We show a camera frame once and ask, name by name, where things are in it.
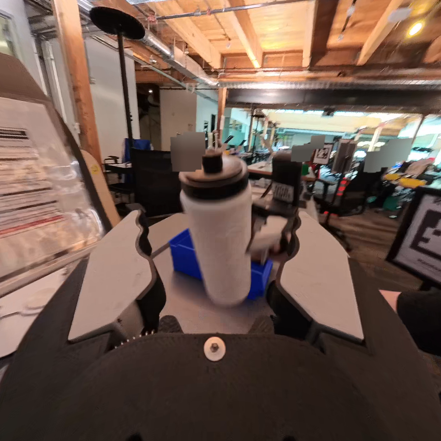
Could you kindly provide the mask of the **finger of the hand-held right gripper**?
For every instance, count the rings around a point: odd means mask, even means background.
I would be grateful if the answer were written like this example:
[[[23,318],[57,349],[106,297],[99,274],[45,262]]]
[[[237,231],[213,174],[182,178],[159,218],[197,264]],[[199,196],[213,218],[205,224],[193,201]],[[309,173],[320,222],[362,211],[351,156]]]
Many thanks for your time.
[[[258,255],[264,252],[279,254],[281,252],[282,232],[288,220],[281,216],[252,217],[251,239],[246,252]]]

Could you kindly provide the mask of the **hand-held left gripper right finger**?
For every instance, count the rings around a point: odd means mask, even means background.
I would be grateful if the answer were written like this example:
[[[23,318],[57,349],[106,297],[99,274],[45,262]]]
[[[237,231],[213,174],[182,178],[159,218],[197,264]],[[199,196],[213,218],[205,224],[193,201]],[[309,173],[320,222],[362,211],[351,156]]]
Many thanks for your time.
[[[295,218],[291,239],[291,254],[266,295],[277,330],[308,342],[321,334],[363,342],[347,252],[305,211]]]

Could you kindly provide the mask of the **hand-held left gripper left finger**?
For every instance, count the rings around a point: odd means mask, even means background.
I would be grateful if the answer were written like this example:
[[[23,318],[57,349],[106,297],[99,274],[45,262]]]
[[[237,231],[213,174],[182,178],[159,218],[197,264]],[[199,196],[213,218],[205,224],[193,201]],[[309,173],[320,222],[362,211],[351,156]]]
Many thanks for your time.
[[[128,341],[158,331],[166,292],[148,233],[144,212],[136,209],[99,241],[87,262],[69,341],[104,333]]]

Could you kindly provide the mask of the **white bottle black cap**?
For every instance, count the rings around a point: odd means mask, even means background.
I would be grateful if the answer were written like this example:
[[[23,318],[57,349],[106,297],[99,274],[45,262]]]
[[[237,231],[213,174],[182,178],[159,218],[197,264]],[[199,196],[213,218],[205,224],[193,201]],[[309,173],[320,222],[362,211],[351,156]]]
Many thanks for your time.
[[[205,291],[222,307],[241,304],[251,289],[252,190],[244,161],[207,149],[201,168],[180,172],[180,202],[188,219]]]

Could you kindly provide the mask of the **blue plastic bin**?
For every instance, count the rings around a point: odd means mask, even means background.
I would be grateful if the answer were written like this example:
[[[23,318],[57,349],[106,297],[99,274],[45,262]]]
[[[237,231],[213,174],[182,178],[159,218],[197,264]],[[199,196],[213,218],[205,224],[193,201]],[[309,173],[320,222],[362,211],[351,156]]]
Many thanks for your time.
[[[177,234],[168,244],[174,271],[203,281],[189,229]],[[263,265],[251,262],[251,288],[247,296],[248,300],[256,300],[265,294],[272,269],[273,261],[270,259]]]

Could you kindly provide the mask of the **person's right forearm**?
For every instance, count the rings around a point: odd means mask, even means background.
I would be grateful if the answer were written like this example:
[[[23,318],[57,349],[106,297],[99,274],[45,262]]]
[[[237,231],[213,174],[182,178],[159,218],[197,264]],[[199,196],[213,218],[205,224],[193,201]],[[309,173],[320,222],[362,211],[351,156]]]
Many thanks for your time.
[[[387,301],[389,306],[397,312],[397,302],[399,299],[399,296],[401,295],[400,291],[391,291],[391,290],[379,290],[379,292],[382,294],[384,299]]]

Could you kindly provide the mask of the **black red office chair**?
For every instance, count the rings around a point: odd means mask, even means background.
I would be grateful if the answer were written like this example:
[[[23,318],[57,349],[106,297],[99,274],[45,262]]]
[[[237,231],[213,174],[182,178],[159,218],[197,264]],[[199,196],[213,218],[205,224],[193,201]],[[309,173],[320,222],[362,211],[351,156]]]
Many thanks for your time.
[[[344,178],[341,177],[338,182],[319,179],[323,184],[321,195],[314,196],[314,201],[319,205],[320,214],[327,213],[324,221],[320,225],[333,235],[343,246],[345,251],[351,251],[351,245],[345,233],[338,227],[332,226],[330,218],[332,215],[337,217],[350,216],[351,212],[357,214],[362,212],[367,199],[367,178],[363,177],[365,161],[362,161],[358,168],[356,176],[347,181],[341,195],[338,195],[342,187]]]

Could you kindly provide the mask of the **black mesh office chair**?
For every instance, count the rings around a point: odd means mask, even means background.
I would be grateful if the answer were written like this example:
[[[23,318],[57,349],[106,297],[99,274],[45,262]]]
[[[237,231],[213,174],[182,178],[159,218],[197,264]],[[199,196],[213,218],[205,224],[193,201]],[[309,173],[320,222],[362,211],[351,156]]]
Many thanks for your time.
[[[179,173],[172,170],[171,152],[132,148],[130,159],[135,202],[147,218],[163,218],[183,212]]]

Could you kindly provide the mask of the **framed marker sign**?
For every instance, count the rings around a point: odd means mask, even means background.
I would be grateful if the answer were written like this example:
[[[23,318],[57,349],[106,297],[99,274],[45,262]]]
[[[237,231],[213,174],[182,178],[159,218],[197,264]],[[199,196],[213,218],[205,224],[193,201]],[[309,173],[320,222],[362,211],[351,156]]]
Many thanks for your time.
[[[441,191],[418,187],[385,259],[421,280],[421,290],[441,288]]]

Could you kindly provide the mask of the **framed instruction sign board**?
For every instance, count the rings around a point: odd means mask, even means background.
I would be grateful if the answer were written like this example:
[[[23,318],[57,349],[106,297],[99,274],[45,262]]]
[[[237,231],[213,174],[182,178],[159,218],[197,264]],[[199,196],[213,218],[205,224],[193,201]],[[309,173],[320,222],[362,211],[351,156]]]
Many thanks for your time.
[[[17,58],[1,54],[1,297],[87,256],[119,221],[102,166]],[[100,172],[91,174],[90,165]]]

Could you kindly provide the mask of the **black floor lamp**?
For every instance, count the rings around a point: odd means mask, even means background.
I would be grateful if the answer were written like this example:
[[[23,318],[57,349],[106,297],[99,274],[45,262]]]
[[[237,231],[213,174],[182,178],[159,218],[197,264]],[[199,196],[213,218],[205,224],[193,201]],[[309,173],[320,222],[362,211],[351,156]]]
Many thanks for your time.
[[[142,40],[145,36],[143,25],[135,17],[111,7],[93,7],[90,11],[92,23],[106,34],[117,37],[119,65],[122,81],[124,108],[129,147],[133,148],[133,129],[131,123],[130,100],[128,94],[127,71],[124,51],[124,38]]]

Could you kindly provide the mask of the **silver ventilation duct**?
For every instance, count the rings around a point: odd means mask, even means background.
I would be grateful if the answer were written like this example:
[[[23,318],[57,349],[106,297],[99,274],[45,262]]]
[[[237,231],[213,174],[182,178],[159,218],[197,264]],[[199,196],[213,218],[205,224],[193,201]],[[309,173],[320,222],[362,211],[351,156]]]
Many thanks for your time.
[[[165,65],[179,72],[186,78],[195,81],[211,89],[218,89],[218,81],[209,76],[203,68],[194,61],[183,50],[179,49],[175,44],[167,44],[162,41],[153,31],[148,28],[148,16],[143,13],[140,8],[136,7],[129,1],[77,1],[80,12],[84,13],[90,19],[90,11],[93,7],[111,7],[119,9],[140,21],[145,29],[145,36],[142,40],[126,40],[134,43],[133,52],[136,50],[148,51],[150,55],[145,56],[143,61],[149,67]]]

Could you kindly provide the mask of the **wooden post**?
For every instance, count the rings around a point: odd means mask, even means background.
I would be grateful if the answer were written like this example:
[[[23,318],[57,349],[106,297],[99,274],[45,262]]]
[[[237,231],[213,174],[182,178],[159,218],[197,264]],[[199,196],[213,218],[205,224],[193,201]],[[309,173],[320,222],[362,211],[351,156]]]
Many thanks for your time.
[[[101,164],[101,147],[90,88],[79,6],[75,0],[52,0],[51,6],[57,24],[59,44],[69,74],[74,113],[80,130],[80,144],[83,150],[90,153],[96,162]]]

